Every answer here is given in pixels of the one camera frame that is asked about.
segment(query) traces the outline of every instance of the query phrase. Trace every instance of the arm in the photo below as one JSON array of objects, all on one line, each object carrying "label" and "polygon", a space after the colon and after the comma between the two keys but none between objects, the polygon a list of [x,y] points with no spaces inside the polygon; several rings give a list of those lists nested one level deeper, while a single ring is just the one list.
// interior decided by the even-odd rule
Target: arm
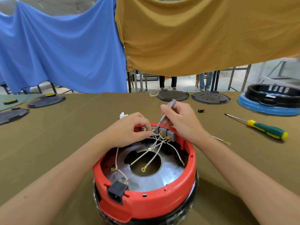
[{"label": "arm", "polygon": [[[148,131],[133,132],[137,124],[145,125]],[[149,121],[140,113],[120,119],[2,205],[0,223],[50,224],[88,171],[109,149],[152,135]]]},{"label": "arm", "polygon": [[237,191],[262,225],[300,224],[300,197],[239,157],[207,133],[188,104],[176,102],[173,110],[162,105],[178,133],[196,145]]}]

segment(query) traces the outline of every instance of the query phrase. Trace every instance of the forearm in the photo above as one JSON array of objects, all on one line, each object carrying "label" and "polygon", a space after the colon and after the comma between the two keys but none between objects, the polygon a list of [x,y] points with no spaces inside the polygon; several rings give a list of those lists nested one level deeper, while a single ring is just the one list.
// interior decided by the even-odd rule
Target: forearm
[{"label": "forearm", "polygon": [[1,224],[50,224],[88,171],[109,149],[90,140],[0,207]]},{"label": "forearm", "polygon": [[300,198],[239,157],[207,132],[194,143],[237,191],[262,225],[300,222]]}]

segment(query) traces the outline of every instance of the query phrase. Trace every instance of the hand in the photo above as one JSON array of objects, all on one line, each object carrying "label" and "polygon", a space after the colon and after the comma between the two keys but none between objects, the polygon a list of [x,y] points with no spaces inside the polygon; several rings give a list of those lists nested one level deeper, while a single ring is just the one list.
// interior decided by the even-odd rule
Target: hand
[{"label": "hand", "polygon": [[166,115],[162,124],[174,126],[180,136],[191,143],[195,143],[199,138],[200,133],[205,130],[202,128],[194,110],[187,103],[177,101],[174,104],[173,109],[169,107],[169,104],[160,106],[162,115]]},{"label": "hand", "polygon": [[[144,125],[147,131],[134,132],[134,126]],[[140,113],[134,113],[116,121],[102,132],[110,148],[125,147],[134,142],[153,136],[152,127],[148,119]]]}]

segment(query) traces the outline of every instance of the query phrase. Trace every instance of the black power inlet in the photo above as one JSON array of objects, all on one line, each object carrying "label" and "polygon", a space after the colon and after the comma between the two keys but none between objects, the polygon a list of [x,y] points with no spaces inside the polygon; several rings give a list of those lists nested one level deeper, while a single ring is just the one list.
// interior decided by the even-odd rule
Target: black power inlet
[{"label": "black power inlet", "polygon": [[107,194],[111,200],[116,201],[119,204],[123,204],[122,197],[126,190],[128,190],[128,185],[115,181],[110,187],[108,187]]}]

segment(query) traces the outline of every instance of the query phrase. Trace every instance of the brown table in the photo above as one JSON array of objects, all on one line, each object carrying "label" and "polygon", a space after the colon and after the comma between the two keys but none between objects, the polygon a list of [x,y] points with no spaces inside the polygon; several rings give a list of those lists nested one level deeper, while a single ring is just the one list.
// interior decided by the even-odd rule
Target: brown table
[{"label": "brown table", "polygon": [[[280,184],[300,195],[300,133],[298,117],[262,115],[239,106],[240,92],[225,92],[231,102],[205,105],[186,100],[204,128],[213,136],[231,142],[231,150]],[[54,106],[31,109],[21,120],[0,126],[0,204],[57,165],[98,132],[117,121],[121,112],[141,112],[151,122],[160,119],[163,103],[148,93],[66,94],[66,101]],[[226,117],[276,125],[289,132],[282,142]],[[193,210],[183,225],[258,224],[234,190],[206,157],[196,149],[200,187]],[[85,177],[68,200],[55,225],[105,224],[93,199],[93,173]]]}]

